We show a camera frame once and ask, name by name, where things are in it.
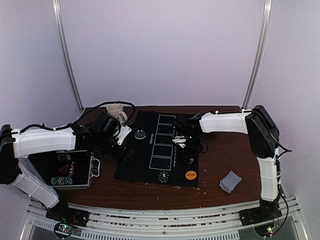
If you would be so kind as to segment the orange big blind button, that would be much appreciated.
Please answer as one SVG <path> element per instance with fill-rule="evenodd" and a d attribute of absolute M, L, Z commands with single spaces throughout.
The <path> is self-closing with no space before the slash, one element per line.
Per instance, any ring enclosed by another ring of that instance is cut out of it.
<path fill-rule="evenodd" d="M 194 170 L 189 170 L 185 173 L 185 178 L 189 181 L 195 180 L 197 178 L 197 173 Z"/>

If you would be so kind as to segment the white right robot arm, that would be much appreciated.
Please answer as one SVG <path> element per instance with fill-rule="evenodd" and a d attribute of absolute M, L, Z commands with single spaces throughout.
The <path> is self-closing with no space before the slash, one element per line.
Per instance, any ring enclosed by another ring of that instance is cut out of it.
<path fill-rule="evenodd" d="M 191 164 L 201 153 L 201 135 L 210 133 L 241 133 L 248 136 L 250 149 L 255 155 L 261 182 L 259 206 L 240 211 L 243 222 L 269 220 L 279 210 L 281 197 L 280 158 L 285 148 L 279 140 L 280 131 L 268 111 L 262 105 L 252 109 L 241 109 L 231 112 L 199 112 L 187 118 L 179 115 L 173 122 L 178 136 L 172 139 L 179 146 L 177 151 L 184 162 Z"/>

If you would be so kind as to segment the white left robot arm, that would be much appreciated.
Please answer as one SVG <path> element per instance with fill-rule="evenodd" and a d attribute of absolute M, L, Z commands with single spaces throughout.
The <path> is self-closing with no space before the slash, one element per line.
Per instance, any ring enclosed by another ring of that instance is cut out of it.
<path fill-rule="evenodd" d="M 116 160 L 130 161 L 134 152 L 124 146 L 132 128 L 102 112 L 95 121 L 79 122 L 50 128 L 32 124 L 13 129 L 9 124 L 0 128 L 0 183 L 12 185 L 38 200 L 61 222 L 72 218 L 72 211 L 58 190 L 39 180 L 19 165 L 19 158 L 53 151 L 99 152 Z"/>

